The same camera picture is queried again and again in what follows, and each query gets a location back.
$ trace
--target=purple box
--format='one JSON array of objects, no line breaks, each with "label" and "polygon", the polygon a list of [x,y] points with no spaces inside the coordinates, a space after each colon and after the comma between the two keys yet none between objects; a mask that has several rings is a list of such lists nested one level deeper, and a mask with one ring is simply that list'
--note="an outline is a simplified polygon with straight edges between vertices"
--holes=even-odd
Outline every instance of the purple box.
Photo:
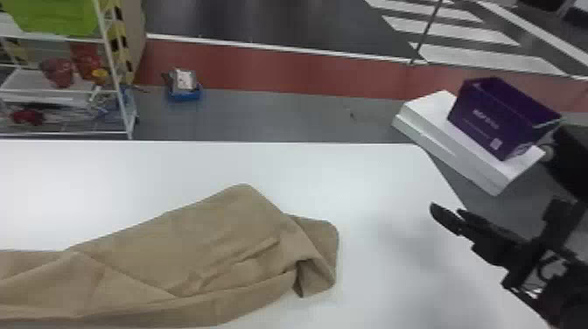
[{"label": "purple box", "polygon": [[493,77],[466,80],[448,119],[504,161],[525,153],[562,116]]}]

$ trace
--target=green bin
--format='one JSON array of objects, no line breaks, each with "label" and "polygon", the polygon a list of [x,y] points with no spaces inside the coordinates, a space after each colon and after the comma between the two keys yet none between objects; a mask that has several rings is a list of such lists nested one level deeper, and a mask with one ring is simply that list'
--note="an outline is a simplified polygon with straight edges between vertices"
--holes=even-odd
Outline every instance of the green bin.
[{"label": "green bin", "polygon": [[[99,0],[104,10],[109,0]],[[87,36],[98,26],[93,0],[2,0],[25,32]]]}]

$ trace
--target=white table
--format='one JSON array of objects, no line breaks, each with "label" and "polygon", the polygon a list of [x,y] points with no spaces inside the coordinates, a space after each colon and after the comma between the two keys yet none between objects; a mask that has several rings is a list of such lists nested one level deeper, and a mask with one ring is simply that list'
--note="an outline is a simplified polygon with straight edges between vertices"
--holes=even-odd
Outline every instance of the white table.
[{"label": "white table", "polygon": [[0,141],[0,157],[0,249],[63,249],[238,183],[337,226],[332,290],[223,328],[546,327],[429,216],[462,205],[414,145]]}]

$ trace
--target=white box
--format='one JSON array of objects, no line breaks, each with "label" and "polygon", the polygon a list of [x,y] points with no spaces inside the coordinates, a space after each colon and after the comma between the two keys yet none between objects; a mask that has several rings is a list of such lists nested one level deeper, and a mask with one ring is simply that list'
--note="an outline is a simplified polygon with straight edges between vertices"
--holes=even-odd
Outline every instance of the white box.
[{"label": "white box", "polygon": [[[428,147],[434,147],[436,150],[428,150],[424,145],[421,146],[492,195],[497,194],[494,187],[498,188],[500,193],[545,154],[543,150],[533,146],[523,155],[500,161],[447,121],[456,99],[453,94],[444,90],[408,101],[398,115],[402,118],[402,122],[398,124],[408,123],[421,136],[426,136],[424,140],[427,141]],[[445,154],[446,151],[450,152],[451,157]]]},{"label": "white box", "polygon": [[416,129],[410,121],[405,120],[401,115],[398,115],[394,119],[392,125],[429,153],[445,162],[456,172],[459,172],[462,176],[471,180],[475,185],[479,186],[479,188],[486,191],[486,193],[496,196],[504,190],[505,186],[497,186],[490,179],[485,178],[466,163],[459,161],[455,153],[447,149],[439,141],[435,140],[435,138]]}]

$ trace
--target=beige cloth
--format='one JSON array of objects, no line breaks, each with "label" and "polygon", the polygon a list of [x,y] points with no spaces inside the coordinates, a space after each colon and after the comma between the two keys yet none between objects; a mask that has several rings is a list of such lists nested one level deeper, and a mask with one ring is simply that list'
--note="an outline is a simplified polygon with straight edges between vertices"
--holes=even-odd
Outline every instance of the beige cloth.
[{"label": "beige cloth", "polygon": [[65,251],[0,251],[0,320],[218,325],[332,287],[338,239],[237,185]]}]

